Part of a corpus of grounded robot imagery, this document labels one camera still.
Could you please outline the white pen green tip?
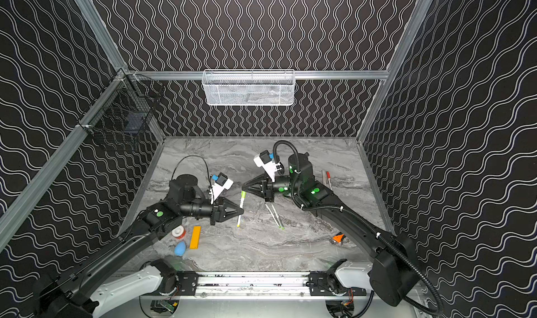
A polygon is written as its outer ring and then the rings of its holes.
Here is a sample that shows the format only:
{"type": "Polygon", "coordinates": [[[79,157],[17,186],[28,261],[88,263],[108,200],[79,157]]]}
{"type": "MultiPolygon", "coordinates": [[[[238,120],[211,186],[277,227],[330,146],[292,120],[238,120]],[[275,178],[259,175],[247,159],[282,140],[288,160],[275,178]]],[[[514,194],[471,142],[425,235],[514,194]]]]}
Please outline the white pen green tip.
{"type": "Polygon", "coordinates": [[[266,203],[265,203],[265,207],[268,210],[269,214],[271,215],[272,219],[275,221],[276,226],[281,229],[281,225],[280,225],[279,221],[277,220],[277,218],[275,216],[275,213],[273,212],[272,208],[269,207],[269,205],[266,204],[266,203]]]}

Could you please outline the white pen red cap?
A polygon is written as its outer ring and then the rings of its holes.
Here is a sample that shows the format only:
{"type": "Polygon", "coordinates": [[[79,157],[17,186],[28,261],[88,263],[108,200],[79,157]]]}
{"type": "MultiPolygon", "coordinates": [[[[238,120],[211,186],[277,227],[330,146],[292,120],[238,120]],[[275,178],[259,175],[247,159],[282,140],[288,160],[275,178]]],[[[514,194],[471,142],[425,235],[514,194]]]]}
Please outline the white pen red cap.
{"type": "Polygon", "coordinates": [[[332,188],[332,184],[331,184],[331,175],[330,175],[330,172],[326,172],[326,176],[327,176],[327,184],[328,184],[328,187],[333,190],[332,188]]]}

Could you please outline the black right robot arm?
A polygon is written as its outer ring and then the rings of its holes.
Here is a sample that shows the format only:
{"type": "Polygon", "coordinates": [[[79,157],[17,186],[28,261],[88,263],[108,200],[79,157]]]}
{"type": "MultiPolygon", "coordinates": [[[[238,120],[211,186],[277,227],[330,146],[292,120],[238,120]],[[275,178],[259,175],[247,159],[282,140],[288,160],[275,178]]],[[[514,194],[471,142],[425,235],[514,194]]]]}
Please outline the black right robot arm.
{"type": "Polygon", "coordinates": [[[308,153],[287,140],[275,142],[254,158],[263,174],[243,184],[245,193],[272,203],[281,194],[301,211],[337,228],[369,255],[367,269],[351,268],[349,261],[333,267],[331,275],[344,289],[368,289],[393,307],[405,301],[422,312],[440,317],[444,305],[438,290],[419,266],[415,244],[406,235],[394,235],[372,224],[348,207],[328,186],[315,178],[308,153]]]}

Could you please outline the white pen yellow tip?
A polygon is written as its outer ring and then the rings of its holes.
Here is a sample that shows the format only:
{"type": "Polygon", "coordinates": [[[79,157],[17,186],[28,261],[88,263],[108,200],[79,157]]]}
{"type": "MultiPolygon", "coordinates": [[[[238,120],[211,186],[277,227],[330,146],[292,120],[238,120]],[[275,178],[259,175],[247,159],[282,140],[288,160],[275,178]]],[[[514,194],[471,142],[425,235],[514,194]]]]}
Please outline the white pen yellow tip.
{"type": "Polygon", "coordinates": [[[245,200],[246,200],[246,192],[241,191],[241,200],[240,200],[240,204],[239,204],[239,207],[241,209],[241,214],[237,217],[237,224],[236,224],[237,228],[240,228],[240,226],[241,226],[242,215],[244,213],[244,202],[245,202],[245,200]]]}

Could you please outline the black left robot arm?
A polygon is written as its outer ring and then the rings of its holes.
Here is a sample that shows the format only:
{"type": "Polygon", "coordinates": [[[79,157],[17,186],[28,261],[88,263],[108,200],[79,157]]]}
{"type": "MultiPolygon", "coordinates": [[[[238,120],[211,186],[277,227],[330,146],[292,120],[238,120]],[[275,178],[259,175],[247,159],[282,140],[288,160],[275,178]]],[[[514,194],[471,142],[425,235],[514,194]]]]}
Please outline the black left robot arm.
{"type": "Polygon", "coordinates": [[[169,182],[164,199],[141,211],[134,222],[89,259],[59,276],[40,277],[33,288],[35,317],[91,317],[97,308],[92,294],[145,248],[179,227],[186,217],[209,219],[212,225],[243,214],[225,197],[207,199],[194,175],[183,174],[169,182]]]}

